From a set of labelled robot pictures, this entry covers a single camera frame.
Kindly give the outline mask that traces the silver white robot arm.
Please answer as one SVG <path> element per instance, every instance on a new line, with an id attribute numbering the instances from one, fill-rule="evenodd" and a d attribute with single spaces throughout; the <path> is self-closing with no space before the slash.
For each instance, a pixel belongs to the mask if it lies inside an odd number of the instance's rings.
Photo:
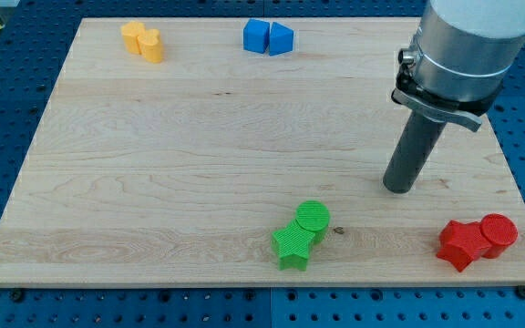
<path id="1" fill-rule="evenodd" d="M 428 0 L 397 58 L 392 98 L 411 109 L 407 127 L 477 131 L 524 44 L 525 0 Z"/>

